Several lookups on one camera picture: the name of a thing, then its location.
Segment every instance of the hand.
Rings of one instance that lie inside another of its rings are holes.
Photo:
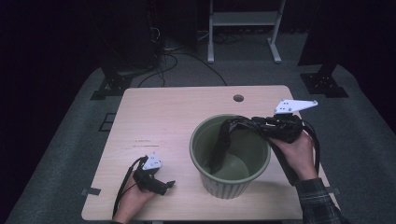
[[[314,144],[307,133],[302,132],[291,144],[274,138],[270,138],[270,141],[280,148],[289,166],[297,173],[300,180],[318,178],[314,165]]]
[[[113,217],[113,221],[128,223],[132,217],[140,211],[143,205],[156,195],[154,192],[148,190],[140,190],[140,188],[137,185],[134,186],[134,184],[133,171],[125,185],[125,193],[120,199],[119,209]]]

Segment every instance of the table top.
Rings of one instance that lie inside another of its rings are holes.
[[[243,96],[243,101],[236,102],[235,95]],[[289,184],[274,153],[264,173],[230,200],[205,190],[190,157],[192,132],[205,119],[219,114],[272,117],[281,99],[292,99],[286,86],[127,90],[92,181],[92,188],[101,192],[87,196],[82,217],[110,220],[128,168],[136,159],[155,152],[163,163],[156,179],[176,180],[176,184],[164,196],[148,202],[135,216],[137,220],[301,219],[295,187]],[[319,176],[329,186],[321,167]]]

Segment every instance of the sleeve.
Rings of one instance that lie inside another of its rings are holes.
[[[349,223],[332,202],[321,178],[298,182],[295,187],[303,209],[304,223]]]

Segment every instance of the table hole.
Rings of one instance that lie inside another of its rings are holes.
[[[234,97],[233,97],[233,99],[236,101],[236,102],[242,102],[242,101],[244,101],[244,96],[243,95],[241,95],[241,94],[236,94]]]

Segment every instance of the dark background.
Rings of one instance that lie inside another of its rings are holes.
[[[131,0],[127,4],[140,4],[142,1]],[[173,22],[186,16],[186,11],[179,11],[181,8],[193,12],[188,13],[190,18],[186,21],[192,22],[194,29],[207,27],[208,1],[172,1],[172,4],[181,5],[173,7],[175,14],[172,8],[158,5],[163,11],[160,18],[165,33],[172,35],[175,31],[172,29]],[[111,8],[108,1],[97,2],[102,4],[102,9],[106,6]],[[272,9],[277,6],[277,1],[215,2],[216,10],[225,11]],[[393,22],[396,19],[391,13],[394,4],[391,1],[368,0],[343,3],[321,1],[320,5],[318,2],[288,1],[281,32],[309,30],[300,63],[321,64],[329,59],[328,55],[335,57],[359,81],[363,91],[394,131],[395,106],[391,104],[394,101],[392,88],[396,74],[396,29]],[[102,66],[106,59],[126,60],[130,65],[142,63],[134,58],[137,54],[134,46],[119,37],[131,29],[147,31],[147,28],[131,27],[111,32],[105,29],[101,35],[106,36],[110,46],[117,49],[119,55],[116,55],[95,32],[90,13],[98,11],[89,11],[88,8],[86,1],[7,0],[0,3],[0,170],[1,192],[4,195],[0,221],[7,218],[20,197],[68,107],[91,72]],[[96,19],[106,17],[111,17],[111,13]],[[146,31],[140,31],[135,36],[142,36],[142,32]],[[149,45],[145,49],[148,51],[140,49],[138,52],[148,55],[148,61],[143,63],[155,63],[149,60],[155,49]]]

